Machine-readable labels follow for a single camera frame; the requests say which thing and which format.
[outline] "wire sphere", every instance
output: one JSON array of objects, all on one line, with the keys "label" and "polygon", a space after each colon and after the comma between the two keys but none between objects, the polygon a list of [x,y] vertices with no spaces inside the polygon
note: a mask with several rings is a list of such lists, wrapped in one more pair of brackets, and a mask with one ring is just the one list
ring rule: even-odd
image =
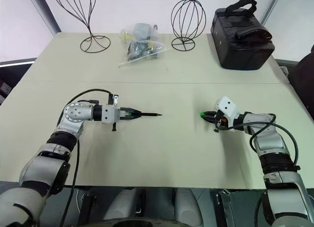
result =
[{"label": "wire sphere", "polygon": [[194,38],[201,35],[206,25],[206,14],[197,0],[181,0],[172,9],[171,26],[176,38],[174,49],[188,51],[195,47]]},{"label": "wire sphere", "polygon": [[103,35],[94,35],[90,28],[90,18],[94,10],[96,0],[56,0],[70,15],[82,22],[88,29],[89,37],[80,44],[80,49],[86,53],[99,53],[111,44],[109,38]]}]

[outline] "wire stand base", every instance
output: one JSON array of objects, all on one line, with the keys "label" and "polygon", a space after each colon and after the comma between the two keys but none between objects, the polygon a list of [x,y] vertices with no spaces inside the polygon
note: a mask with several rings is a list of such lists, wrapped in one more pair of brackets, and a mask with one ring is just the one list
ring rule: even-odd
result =
[{"label": "wire stand base", "polygon": [[195,42],[191,38],[177,37],[177,38],[172,40],[171,45],[176,50],[189,51],[195,47]]},{"label": "wire stand base", "polygon": [[86,53],[99,53],[106,50],[111,44],[111,41],[106,36],[90,35],[80,43],[80,49]]}]

